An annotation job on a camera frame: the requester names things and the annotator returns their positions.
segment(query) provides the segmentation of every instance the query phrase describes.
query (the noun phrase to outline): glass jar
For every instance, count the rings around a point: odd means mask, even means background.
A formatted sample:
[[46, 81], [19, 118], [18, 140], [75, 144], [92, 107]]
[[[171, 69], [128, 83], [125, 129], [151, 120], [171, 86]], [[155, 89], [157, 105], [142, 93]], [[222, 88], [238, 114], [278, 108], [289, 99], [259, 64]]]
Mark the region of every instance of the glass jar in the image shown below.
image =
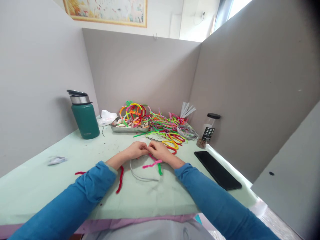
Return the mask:
[[206, 145], [208, 144], [208, 142], [211, 139], [211, 136], [215, 130], [214, 128], [214, 122], [216, 119], [220, 119], [221, 116], [218, 114], [214, 114], [214, 113], [208, 113], [207, 114], [207, 119], [205, 124], [202, 127], [202, 137], [200, 136], [198, 141], [197, 141], [197, 146], [199, 148], [206, 148]]

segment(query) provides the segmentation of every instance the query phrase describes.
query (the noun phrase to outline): blue long-sleeve shirt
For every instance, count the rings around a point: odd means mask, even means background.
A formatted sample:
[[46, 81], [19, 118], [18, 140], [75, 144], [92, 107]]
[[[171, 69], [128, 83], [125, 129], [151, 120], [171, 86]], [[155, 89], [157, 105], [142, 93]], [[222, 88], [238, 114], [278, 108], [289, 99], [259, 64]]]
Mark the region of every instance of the blue long-sleeve shirt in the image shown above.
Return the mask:
[[[227, 239], [277, 239], [249, 209], [186, 163], [175, 174], [208, 220]], [[116, 174], [100, 161], [77, 178], [9, 239], [68, 239], [113, 185]]]

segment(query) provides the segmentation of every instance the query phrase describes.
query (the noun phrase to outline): light green tablecloth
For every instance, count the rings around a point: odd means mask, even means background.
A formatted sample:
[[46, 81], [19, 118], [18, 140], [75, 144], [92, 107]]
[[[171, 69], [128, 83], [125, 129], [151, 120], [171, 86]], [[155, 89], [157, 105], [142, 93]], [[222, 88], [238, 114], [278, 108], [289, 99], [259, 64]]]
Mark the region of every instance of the light green tablecloth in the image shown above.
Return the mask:
[[[89, 170], [97, 162], [108, 160], [140, 138], [133, 138], [132, 134], [113, 133], [110, 127], [105, 127], [103, 133], [105, 137], [100, 134], [95, 139], [84, 140], [79, 130], [76, 130], [0, 178], [0, 225], [26, 222], [75, 181], [78, 177], [74, 175], [75, 172]], [[242, 183], [242, 189], [230, 193], [244, 206], [253, 206], [257, 197], [250, 190], [249, 183], [212, 148], [207, 150]], [[212, 179], [195, 157], [195, 151], [201, 149], [196, 146], [195, 141], [189, 141], [179, 147], [177, 156]], [[54, 156], [66, 157], [68, 161], [48, 166], [49, 160]], [[132, 167], [139, 176], [156, 177], [159, 182], [137, 180], [131, 174], [129, 163], [126, 163], [120, 193], [115, 194], [119, 185], [118, 174], [114, 186], [102, 200], [102, 206], [98, 205], [90, 218], [141, 218], [198, 213], [199, 209], [194, 201], [167, 164], [162, 163], [162, 177], [159, 176], [157, 167], [142, 169], [143, 165], [153, 162], [150, 157], [145, 156], [133, 160]]]

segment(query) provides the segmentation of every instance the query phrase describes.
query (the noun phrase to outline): metal tray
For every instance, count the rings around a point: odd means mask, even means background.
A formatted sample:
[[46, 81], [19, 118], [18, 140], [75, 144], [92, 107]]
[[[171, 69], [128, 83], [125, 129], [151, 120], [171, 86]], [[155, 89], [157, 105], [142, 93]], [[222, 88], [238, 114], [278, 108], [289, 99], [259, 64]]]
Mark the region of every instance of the metal tray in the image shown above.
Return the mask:
[[117, 117], [116, 120], [114, 120], [112, 123], [111, 123], [111, 130], [114, 131], [114, 132], [127, 132], [127, 133], [136, 133], [136, 132], [141, 132], [141, 133], [144, 133], [144, 132], [148, 132], [149, 131], [149, 128], [150, 127], [147, 127], [147, 128], [140, 128], [140, 127], [137, 127], [137, 128], [128, 128], [128, 127], [117, 127], [117, 122], [118, 120], [120, 119], [120, 117]]

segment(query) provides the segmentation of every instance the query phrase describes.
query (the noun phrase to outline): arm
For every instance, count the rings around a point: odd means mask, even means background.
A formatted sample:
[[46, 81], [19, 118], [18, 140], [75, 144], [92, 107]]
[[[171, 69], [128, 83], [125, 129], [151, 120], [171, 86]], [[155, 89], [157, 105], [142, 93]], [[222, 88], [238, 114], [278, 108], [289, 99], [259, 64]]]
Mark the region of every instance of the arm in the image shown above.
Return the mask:
[[126, 161], [148, 154], [145, 143], [96, 164], [48, 203], [9, 239], [68, 239], [87, 219], [116, 180], [116, 170]]
[[175, 169], [196, 205], [227, 240], [279, 240], [248, 208], [190, 163], [172, 155], [164, 144], [151, 142], [147, 149]]

